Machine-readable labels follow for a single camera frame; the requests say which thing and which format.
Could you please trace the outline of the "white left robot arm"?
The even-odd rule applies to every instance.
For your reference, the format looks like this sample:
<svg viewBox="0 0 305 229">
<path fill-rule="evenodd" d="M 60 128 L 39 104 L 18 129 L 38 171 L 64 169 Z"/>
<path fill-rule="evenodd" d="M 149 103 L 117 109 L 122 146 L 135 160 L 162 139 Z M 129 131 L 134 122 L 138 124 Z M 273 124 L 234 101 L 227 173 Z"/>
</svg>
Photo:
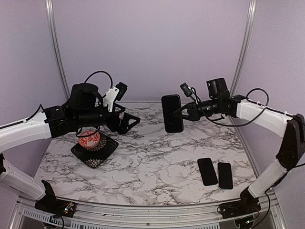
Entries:
<svg viewBox="0 0 305 229">
<path fill-rule="evenodd" d="M 127 85 L 118 83 L 101 96 L 94 84 L 75 84 L 63 105 L 45 108 L 28 118 L 1 126 L 0 151 L 3 153 L 36 140 L 57 138 L 84 127 L 105 125 L 112 132 L 123 135 L 140 122 L 116 103 L 126 91 Z"/>
</svg>

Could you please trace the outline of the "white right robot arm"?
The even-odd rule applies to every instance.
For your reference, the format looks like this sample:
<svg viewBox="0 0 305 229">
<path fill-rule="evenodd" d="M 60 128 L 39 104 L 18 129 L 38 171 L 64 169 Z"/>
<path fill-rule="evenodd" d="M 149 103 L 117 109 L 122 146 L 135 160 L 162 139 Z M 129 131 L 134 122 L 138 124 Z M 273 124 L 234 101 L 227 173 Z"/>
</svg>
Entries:
<svg viewBox="0 0 305 229">
<path fill-rule="evenodd" d="M 173 111 L 174 117 L 189 121 L 198 121 L 201 117 L 210 120 L 212 115 L 220 113 L 244 122 L 237 127 L 249 129 L 255 125 L 277 136 L 280 143 L 275 159 L 241 193 L 241 200 L 236 203 L 236 210 L 245 214 L 254 207 L 254 199 L 280 182 L 292 169 L 302 166 L 299 161 L 305 154 L 305 119 L 301 114 L 280 112 L 242 95 L 179 104 Z"/>
</svg>

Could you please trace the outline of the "black phone case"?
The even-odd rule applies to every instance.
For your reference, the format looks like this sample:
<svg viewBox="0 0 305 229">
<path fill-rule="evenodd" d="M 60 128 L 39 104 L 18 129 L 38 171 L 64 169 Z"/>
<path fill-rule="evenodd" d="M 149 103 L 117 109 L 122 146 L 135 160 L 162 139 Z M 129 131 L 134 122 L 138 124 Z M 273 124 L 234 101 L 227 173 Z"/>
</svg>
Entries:
<svg viewBox="0 0 305 229">
<path fill-rule="evenodd" d="M 181 133 L 183 120 L 174 116 L 174 112 L 181 108 L 181 100 L 178 94 L 165 95 L 161 98 L 164 128 L 167 133 Z"/>
</svg>

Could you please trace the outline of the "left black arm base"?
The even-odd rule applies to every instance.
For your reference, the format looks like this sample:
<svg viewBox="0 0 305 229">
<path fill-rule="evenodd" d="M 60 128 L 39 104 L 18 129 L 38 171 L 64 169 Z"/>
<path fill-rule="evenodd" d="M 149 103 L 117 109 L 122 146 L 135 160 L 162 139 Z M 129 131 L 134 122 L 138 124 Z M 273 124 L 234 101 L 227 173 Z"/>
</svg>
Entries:
<svg viewBox="0 0 305 229">
<path fill-rule="evenodd" d="M 44 185 L 44 195 L 40 200 L 35 201 L 35 208 L 48 213 L 59 214 L 72 218 L 74 216 L 76 204 L 71 201 L 58 199 L 55 196 L 53 188 L 50 183 L 42 180 Z"/>
</svg>

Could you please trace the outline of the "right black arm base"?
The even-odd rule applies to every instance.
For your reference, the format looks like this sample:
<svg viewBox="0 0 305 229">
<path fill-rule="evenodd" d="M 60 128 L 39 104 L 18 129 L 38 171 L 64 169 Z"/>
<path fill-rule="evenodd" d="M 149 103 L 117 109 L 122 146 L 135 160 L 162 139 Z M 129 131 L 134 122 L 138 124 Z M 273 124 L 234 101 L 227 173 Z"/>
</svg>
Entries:
<svg viewBox="0 0 305 229">
<path fill-rule="evenodd" d="M 251 214 L 260 210 L 259 198 L 254 198 L 247 188 L 241 192 L 240 200 L 220 204 L 217 209 L 223 219 Z"/>
</svg>

